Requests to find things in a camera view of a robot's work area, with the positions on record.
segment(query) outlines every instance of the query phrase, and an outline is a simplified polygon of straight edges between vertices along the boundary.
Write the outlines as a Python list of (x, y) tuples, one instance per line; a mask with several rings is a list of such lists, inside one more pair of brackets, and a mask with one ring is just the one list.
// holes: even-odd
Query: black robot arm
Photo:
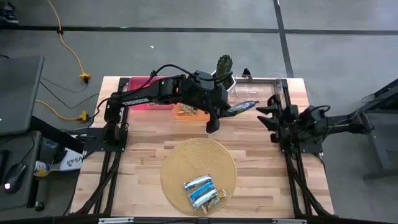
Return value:
[(267, 105), (257, 110), (272, 116), (257, 118), (269, 131), (275, 131), (271, 134), (271, 141), (281, 142), (286, 148), (307, 143), (316, 144), (322, 142), (329, 134), (366, 134), (373, 129), (366, 114), (359, 111), (344, 116), (326, 116), (329, 106), (310, 105), (299, 113), (297, 105), (282, 108), (278, 95), (269, 98)]
[(217, 131), (220, 127), (218, 119), (227, 116), (227, 110), (231, 107), (228, 104), (228, 92), (218, 83), (219, 80), (210, 74), (196, 71), (187, 77), (177, 75), (162, 78), (145, 88), (113, 93), (106, 104), (104, 142), (118, 142), (121, 108), (150, 102), (160, 105), (183, 103), (198, 108), (210, 114), (206, 132)]

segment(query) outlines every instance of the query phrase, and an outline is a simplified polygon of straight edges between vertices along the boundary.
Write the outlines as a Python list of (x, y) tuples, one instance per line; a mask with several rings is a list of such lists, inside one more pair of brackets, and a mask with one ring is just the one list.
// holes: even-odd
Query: wooden tabletop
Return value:
[[(117, 90), (119, 78), (104, 77), (98, 102)], [(303, 79), (288, 78), (287, 82), (292, 104), (303, 111), (308, 106)], [(259, 100), (259, 106), (264, 106), (273, 94), (270, 85), (237, 84), (236, 94), (229, 94), (229, 102), (233, 105), (242, 98)], [(105, 104), (95, 119), (94, 127), (105, 125), (104, 107)], [(129, 139), (119, 166), (112, 216), (186, 217), (174, 209), (163, 194), (160, 186), (162, 163), (179, 143), (191, 138), (210, 138), (227, 148), (238, 171), (233, 197), (211, 217), (293, 217), (285, 158), (279, 145), (271, 143), (270, 132), (257, 120), (259, 114), (251, 109), (233, 118), (222, 118), (220, 129), (207, 134), (206, 121), (176, 120), (173, 110), (130, 110)], [(103, 152), (95, 152), (83, 161), (71, 212), (81, 208), (97, 187), (103, 157)], [(333, 213), (321, 162), (311, 154), (304, 154), (303, 164), (308, 187), (325, 209)], [(300, 190), (298, 195), (304, 211)]]

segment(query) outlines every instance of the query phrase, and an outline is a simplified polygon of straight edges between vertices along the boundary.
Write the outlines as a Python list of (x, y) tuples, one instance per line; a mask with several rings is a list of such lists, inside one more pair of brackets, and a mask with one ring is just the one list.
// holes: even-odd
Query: computer mouse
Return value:
[(6, 172), (6, 175), (4, 176), (3, 187), (7, 194), (14, 194), (20, 189), (25, 170), (26, 165), (19, 163), (12, 165)]

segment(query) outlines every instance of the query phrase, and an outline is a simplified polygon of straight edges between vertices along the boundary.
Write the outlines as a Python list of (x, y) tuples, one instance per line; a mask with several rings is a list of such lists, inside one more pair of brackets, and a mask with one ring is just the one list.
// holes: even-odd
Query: snack package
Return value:
[(201, 209), (203, 209), (203, 212), (204, 212), (205, 214), (207, 214), (207, 213), (209, 212), (209, 210), (210, 210), (213, 206), (215, 206), (221, 199), (223, 199), (223, 198), (225, 198), (225, 197), (227, 197), (227, 196), (228, 196), (228, 194), (226, 193), (226, 191), (225, 191), (224, 189), (221, 189), (221, 190), (218, 192), (218, 195), (215, 196), (214, 198), (210, 199), (208, 202), (204, 203), (204, 204), (201, 206)]
[(206, 194), (199, 197), (196, 201), (192, 203), (192, 207), (196, 210), (200, 208), (204, 203), (208, 202), (209, 200), (213, 199), (215, 196), (218, 195), (217, 189), (213, 189)]
[(205, 183), (209, 183), (209, 182), (211, 182), (210, 175), (204, 175), (202, 177), (196, 178), (195, 180), (191, 180), (191, 181), (189, 181), (187, 183), (184, 183), (184, 189), (185, 190), (189, 190), (189, 189), (192, 189), (192, 188), (194, 188), (196, 186), (199, 186), (199, 185), (202, 185), (202, 184), (205, 184)]
[(198, 198), (200, 198), (202, 195), (205, 195), (207, 192), (214, 190), (215, 186), (213, 184), (213, 182), (209, 182), (203, 186), (201, 186), (199, 189), (197, 189), (196, 191), (190, 193), (188, 195), (189, 200), (191, 201), (191, 203), (193, 203), (194, 201), (196, 201)]

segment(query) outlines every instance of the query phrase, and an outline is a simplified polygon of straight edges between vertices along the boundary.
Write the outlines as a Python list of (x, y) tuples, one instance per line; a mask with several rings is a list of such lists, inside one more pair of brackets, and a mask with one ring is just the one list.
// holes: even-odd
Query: round straw mat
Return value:
[(163, 193), (167, 200), (186, 215), (204, 216), (201, 208), (194, 210), (183, 183), (210, 174), (218, 190), (225, 189), (228, 197), (223, 198), (207, 215), (222, 209), (235, 191), (236, 168), (231, 155), (220, 143), (210, 139), (190, 139), (178, 146), (167, 156), (160, 175)]

